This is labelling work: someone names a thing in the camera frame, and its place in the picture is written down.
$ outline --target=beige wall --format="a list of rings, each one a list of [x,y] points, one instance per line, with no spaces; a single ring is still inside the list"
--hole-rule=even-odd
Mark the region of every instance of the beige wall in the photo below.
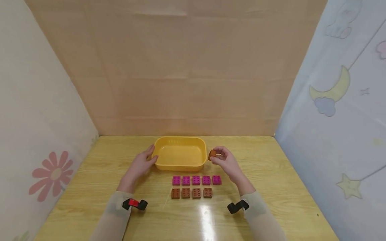
[[[325,5],[25,1],[101,135],[273,135]]]

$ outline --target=wooden table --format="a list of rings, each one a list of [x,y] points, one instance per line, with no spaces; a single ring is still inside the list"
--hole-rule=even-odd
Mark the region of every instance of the wooden table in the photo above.
[[[338,240],[273,137],[201,138],[208,148],[223,145],[233,152],[288,240]],[[35,240],[88,240],[131,160],[156,139],[100,137]],[[212,199],[172,200],[174,175],[220,175],[222,185],[211,185]],[[240,200],[236,186],[211,162],[199,173],[153,167],[139,180],[135,198],[149,205],[145,212],[133,210],[124,240],[252,240],[243,212],[227,210]]]

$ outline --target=right hand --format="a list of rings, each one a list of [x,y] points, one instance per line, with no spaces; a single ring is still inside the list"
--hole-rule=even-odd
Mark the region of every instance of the right hand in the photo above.
[[[216,151],[216,157],[210,157],[210,161],[213,164],[219,165],[225,173],[229,176],[233,183],[244,177],[244,173],[237,164],[236,158],[233,156],[226,147],[215,147],[213,150]]]

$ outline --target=sleeve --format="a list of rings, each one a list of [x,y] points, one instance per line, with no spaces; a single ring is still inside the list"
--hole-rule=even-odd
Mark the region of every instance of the sleeve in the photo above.
[[[119,191],[110,197],[90,241],[122,241],[131,213],[122,203],[129,198],[133,198],[133,194]]]
[[[285,241],[284,231],[269,211],[267,205],[258,192],[241,196],[249,204],[244,210],[244,218],[252,231],[254,240]]]

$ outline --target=cloud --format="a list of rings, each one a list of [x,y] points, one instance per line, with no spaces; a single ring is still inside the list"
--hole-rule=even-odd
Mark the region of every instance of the cloud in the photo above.
[[[335,101],[333,99],[327,97],[316,98],[315,105],[318,107],[320,114],[325,114],[328,117],[335,115]]]
[[[386,41],[380,42],[377,46],[377,52],[381,59],[386,59]]]

